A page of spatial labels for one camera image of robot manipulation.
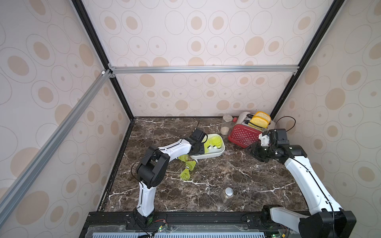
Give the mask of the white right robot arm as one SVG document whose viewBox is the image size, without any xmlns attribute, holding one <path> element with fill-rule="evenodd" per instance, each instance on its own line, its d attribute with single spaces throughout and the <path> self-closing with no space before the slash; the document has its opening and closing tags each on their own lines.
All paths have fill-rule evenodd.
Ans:
<svg viewBox="0 0 381 238">
<path fill-rule="evenodd" d="M 280 224 L 303 238 L 348 238 L 356 217 L 344 210 L 328 192 L 312 168 L 306 152 L 291 145 L 285 129 L 273 129 L 258 135 L 258 141 L 248 147 L 250 154 L 261 162 L 277 160 L 295 179 L 309 209 L 309 216 L 277 205 L 265 205 L 261 223 L 266 227 Z"/>
</svg>

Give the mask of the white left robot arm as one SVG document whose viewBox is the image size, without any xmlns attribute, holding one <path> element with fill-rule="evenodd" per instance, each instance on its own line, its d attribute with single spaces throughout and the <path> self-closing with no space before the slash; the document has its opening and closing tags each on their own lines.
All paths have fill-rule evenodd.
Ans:
<svg viewBox="0 0 381 238">
<path fill-rule="evenodd" d="M 208 135 L 195 129 L 189 137 L 181 138 L 167 146 L 150 146 L 137 165 L 137 181 L 140 185 L 139 199 L 134 216 L 137 224 L 148 228 L 153 223 L 156 188 L 163 181 L 168 165 L 183 155 L 206 153 Z"/>
</svg>

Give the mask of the white storage box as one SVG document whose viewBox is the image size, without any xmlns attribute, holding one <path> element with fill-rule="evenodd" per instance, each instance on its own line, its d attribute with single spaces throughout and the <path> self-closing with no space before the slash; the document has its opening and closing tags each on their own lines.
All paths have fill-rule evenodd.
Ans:
<svg viewBox="0 0 381 238">
<path fill-rule="evenodd" d="M 208 139 L 210 140 L 212 137 L 214 136 L 219 136 L 221 137 L 220 135 L 218 134 L 208 134 Z M 225 144 L 224 144 L 224 141 L 222 143 L 222 147 L 220 149 L 217 149 L 216 147 L 213 147 L 213 149 L 210 150 L 209 153 L 207 154 L 202 154 L 202 155 L 191 155 L 190 157 L 194 160 L 200 160 L 200 159 L 208 159 L 208 158 L 215 158 L 215 157 L 219 157 L 223 154 L 223 152 L 225 151 Z"/>
</svg>

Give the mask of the green shuttlecock top group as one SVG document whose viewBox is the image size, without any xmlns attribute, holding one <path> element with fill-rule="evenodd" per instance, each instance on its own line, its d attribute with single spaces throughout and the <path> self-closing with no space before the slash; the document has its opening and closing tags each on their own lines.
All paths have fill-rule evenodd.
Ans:
<svg viewBox="0 0 381 238">
<path fill-rule="evenodd" d="M 185 155 L 179 156 L 177 159 L 186 163 L 187 161 L 189 161 L 190 157 L 188 154 L 185 154 Z"/>
</svg>

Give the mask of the green shuttlecock group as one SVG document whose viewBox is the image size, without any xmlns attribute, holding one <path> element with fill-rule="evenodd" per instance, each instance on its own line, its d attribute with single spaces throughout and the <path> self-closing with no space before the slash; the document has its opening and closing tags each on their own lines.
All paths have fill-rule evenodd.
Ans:
<svg viewBox="0 0 381 238">
<path fill-rule="evenodd" d="M 195 166 L 197 164 L 197 161 L 192 160 L 192 161 L 187 161 L 186 162 L 186 167 L 188 168 L 189 171 L 193 171 Z"/>
<path fill-rule="evenodd" d="M 188 154 L 185 154 L 185 155 L 179 156 L 177 159 L 186 163 L 187 161 L 189 161 L 190 157 Z"/>
<path fill-rule="evenodd" d="M 184 181 L 190 180 L 190 170 L 186 167 L 180 174 L 180 179 Z"/>
</svg>

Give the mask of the green shuttlecock middle group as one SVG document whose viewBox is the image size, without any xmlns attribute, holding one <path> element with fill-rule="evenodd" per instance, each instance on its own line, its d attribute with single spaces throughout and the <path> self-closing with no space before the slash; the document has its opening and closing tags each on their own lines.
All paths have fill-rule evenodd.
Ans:
<svg viewBox="0 0 381 238">
<path fill-rule="evenodd" d="M 189 171 L 193 171 L 195 166 L 197 164 L 197 161 L 192 160 L 192 161 L 187 161 L 186 162 L 186 167 L 188 168 Z"/>
</svg>

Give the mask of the front yellow toast slice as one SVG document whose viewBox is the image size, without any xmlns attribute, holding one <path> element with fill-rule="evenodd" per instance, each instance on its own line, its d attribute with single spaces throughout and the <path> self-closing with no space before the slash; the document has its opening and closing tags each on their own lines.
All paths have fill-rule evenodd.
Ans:
<svg viewBox="0 0 381 238">
<path fill-rule="evenodd" d="M 269 124 L 269 122 L 266 119 L 262 117 L 258 117 L 258 116 L 252 117 L 252 119 L 250 120 L 250 123 L 255 125 L 256 127 L 264 128 L 264 129 L 266 129 Z"/>
</svg>

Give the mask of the yellow toast slice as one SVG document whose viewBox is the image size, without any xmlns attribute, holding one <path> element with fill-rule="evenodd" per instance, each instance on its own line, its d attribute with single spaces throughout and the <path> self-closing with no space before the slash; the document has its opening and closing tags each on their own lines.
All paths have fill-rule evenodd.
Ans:
<svg viewBox="0 0 381 238">
<path fill-rule="evenodd" d="M 269 124 L 269 122 L 266 119 L 262 117 L 258 117 L 258 116 L 252 117 L 252 119 L 250 120 L 250 123 L 255 125 L 256 127 L 264 128 L 264 129 L 266 129 Z"/>
<path fill-rule="evenodd" d="M 267 113 L 264 113 L 264 112 L 257 112 L 257 113 L 255 114 L 255 117 L 260 117 L 260 118 L 266 120 L 268 123 L 271 122 L 271 117 L 270 117 L 270 115 L 268 115 Z"/>
</svg>

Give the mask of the clear jar with powder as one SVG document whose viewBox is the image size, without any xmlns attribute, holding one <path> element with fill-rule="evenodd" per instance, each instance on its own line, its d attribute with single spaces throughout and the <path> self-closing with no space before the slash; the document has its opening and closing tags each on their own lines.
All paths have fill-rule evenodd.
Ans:
<svg viewBox="0 0 381 238">
<path fill-rule="evenodd" d="M 225 114 L 222 120 L 223 122 L 221 124 L 220 133 L 222 135 L 229 135 L 233 123 L 233 117 L 231 115 Z"/>
</svg>

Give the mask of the red dotted toaster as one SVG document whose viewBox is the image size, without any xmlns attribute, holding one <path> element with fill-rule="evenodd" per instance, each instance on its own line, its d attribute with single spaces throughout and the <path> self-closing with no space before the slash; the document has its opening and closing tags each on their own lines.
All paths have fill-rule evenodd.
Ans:
<svg viewBox="0 0 381 238">
<path fill-rule="evenodd" d="M 259 141 L 259 135 L 270 129 L 274 129 L 275 122 L 271 119 L 266 129 L 256 127 L 250 123 L 252 117 L 255 116 L 257 112 L 243 112 L 239 117 L 233 119 L 233 127 L 228 136 L 228 140 L 242 148 L 247 148 L 254 142 Z"/>
</svg>

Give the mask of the back yellow toast slice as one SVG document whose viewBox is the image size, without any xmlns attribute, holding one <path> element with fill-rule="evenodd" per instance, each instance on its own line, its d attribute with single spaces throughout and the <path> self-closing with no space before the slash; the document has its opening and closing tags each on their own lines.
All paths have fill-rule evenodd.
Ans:
<svg viewBox="0 0 381 238">
<path fill-rule="evenodd" d="M 264 112 L 257 112 L 257 113 L 255 114 L 255 117 L 260 117 L 260 118 L 266 120 L 268 123 L 271 122 L 271 117 L 270 117 L 270 115 L 268 115 L 267 113 L 264 113 Z"/>
</svg>

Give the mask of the green shuttlecock lower group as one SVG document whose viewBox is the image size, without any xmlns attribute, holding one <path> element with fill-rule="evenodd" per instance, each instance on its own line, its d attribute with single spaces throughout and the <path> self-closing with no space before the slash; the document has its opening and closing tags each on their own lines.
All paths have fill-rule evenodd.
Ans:
<svg viewBox="0 0 381 238">
<path fill-rule="evenodd" d="M 186 167 L 180 174 L 180 179 L 184 181 L 190 180 L 190 170 Z"/>
</svg>

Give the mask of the metal lidded shaker jar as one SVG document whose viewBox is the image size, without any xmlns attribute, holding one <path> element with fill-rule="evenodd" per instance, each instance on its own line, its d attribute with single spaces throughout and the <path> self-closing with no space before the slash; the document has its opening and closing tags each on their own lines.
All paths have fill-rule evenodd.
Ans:
<svg viewBox="0 0 381 238">
<path fill-rule="evenodd" d="M 223 203 L 228 203 L 234 198 L 234 190 L 231 187 L 227 187 L 221 192 L 221 200 Z"/>
</svg>

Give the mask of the silver horizontal aluminium rail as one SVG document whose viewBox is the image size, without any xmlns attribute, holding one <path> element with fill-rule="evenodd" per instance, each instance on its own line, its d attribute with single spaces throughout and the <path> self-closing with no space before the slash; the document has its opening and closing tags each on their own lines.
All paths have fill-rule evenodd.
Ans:
<svg viewBox="0 0 381 238">
<path fill-rule="evenodd" d="M 297 72 L 298 65 L 111 66 L 113 74 Z"/>
</svg>

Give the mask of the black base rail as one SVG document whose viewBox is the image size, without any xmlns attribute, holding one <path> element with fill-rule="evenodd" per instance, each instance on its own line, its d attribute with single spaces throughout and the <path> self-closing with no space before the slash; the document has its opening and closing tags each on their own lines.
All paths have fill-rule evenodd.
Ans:
<svg viewBox="0 0 381 238">
<path fill-rule="evenodd" d="M 298 221 L 290 219 L 276 223 L 261 212 L 155 212 L 145 224 L 136 212 L 91 212 L 80 232 L 81 238 L 95 233 L 136 233 L 148 235 L 162 232 L 260 232 L 266 238 L 273 234 L 299 237 Z"/>
</svg>

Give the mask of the silver left aluminium rail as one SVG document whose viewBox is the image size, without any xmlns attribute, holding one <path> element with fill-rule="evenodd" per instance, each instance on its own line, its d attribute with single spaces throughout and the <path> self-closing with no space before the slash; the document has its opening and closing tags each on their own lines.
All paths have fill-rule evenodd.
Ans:
<svg viewBox="0 0 381 238">
<path fill-rule="evenodd" d="M 1 199 L 1 226 L 6 223 L 9 216 L 21 202 L 26 192 L 33 185 L 54 153 L 58 150 L 64 139 L 92 102 L 95 95 L 101 89 L 102 85 L 109 79 L 109 76 L 111 76 L 111 71 L 109 69 L 103 71 L 98 76 L 44 146 L 37 151 L 37 154 L 32 161 L 22 171 L 20 176 Z"/>
</svg>

